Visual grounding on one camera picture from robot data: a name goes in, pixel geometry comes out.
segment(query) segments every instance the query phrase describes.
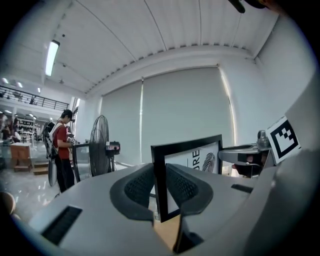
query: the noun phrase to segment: railing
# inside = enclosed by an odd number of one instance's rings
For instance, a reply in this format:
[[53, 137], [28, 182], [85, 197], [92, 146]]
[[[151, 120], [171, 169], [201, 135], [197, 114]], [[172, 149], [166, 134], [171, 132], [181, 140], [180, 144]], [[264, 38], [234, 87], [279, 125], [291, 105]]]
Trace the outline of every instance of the railing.
[[0, 98], [21, 102], [30, 105], [36, 105], [52, 110], [66, 110], [69, 106], [67, 103], [56, 101], [49, 98], [40, 97], [31, 93], [23, 92], [16, 89], [0, 86]]

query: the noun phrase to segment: fingerprint graphic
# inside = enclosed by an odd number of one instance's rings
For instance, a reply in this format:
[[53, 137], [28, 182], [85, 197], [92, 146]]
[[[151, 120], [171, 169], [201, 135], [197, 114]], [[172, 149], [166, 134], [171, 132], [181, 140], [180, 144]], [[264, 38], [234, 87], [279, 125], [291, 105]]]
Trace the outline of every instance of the fingerprint graphic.
[[213, 153], [209, 153], [206, 155], [202, 171], [207, 173], [213, 173], [215, 167], [216, 157]]

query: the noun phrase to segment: black pants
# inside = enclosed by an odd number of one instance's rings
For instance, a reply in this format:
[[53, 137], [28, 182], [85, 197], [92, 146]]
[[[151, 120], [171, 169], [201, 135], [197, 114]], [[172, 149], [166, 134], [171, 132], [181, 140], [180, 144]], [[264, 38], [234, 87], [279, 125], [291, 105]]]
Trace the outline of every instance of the black pants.
[[60, 192], [63, 193], [75, 184], [74, 172], [72, 171], [69, 159], [61, 159], [57, 155], [54, 162], [56, 165], [56, 179], [59, 184]]

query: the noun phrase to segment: red shirt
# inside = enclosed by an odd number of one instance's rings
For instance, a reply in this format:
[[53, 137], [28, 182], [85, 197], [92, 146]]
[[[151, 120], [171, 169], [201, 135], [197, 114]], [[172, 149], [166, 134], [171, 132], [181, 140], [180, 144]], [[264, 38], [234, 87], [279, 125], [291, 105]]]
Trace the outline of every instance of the red shirt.
[[[67, 142], [67, 128], [64, 124], [60, 125], [54, 132], [53, 145], [58, 147], [58, 140]], [[58, 155], [61, 159], [69, 159], [69, 150], [67, 147], [59, 147]]]

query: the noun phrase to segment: fluorescent light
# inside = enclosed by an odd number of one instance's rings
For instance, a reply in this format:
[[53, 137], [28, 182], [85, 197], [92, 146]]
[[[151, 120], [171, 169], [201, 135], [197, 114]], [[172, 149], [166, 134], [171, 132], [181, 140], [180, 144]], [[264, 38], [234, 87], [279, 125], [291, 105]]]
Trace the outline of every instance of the fluorescent light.
[[58, 51], [60, 43], [53, 40], [50, 42], [48, 55], [46, 57], [46, 64], [45, 64], [45, 74], [51, 77], [52, 69], [54, 67], [54, 62], [56, 58], [56, 54]]

